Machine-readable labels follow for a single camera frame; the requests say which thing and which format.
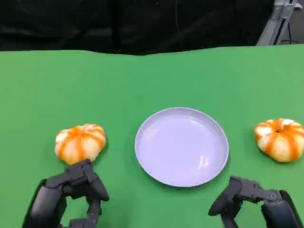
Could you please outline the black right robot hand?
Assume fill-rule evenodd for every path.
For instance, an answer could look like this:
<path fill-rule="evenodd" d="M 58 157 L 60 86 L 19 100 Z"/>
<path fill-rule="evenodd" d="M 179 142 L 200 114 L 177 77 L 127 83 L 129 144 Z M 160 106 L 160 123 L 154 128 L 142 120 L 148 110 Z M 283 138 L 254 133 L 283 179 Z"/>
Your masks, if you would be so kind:
<path fill-rule="evenodd" d="M 302 228 L 304 226 L 292 198 L 285 190 L 266 190 L 259 182 L 231 176 L 228 186 L 212 203 L 208 215 L 220 215 L 224 227 L 237 228 L 235 221 L 244 201 L 263 202 L 261 212 L 267 228 Z"/>

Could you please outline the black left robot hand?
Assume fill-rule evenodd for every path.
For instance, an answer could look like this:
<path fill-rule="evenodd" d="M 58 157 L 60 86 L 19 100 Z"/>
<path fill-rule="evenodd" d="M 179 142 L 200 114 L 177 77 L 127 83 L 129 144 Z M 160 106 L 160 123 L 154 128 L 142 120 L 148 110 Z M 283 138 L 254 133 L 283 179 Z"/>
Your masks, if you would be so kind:
<path fill-rule="evenodd" d="M 60 228 L 67 207 L 66 198 L 85 197 L 86 218 L 70 220 L 70 228 L 95 228 L 102 214 L 101 203 L 109 200 L 108 192 L 94 172 L 89 159 L 68 166 L 63 173 L 43 179 L 37 186 L 24 217 L 24 228 Z"/>

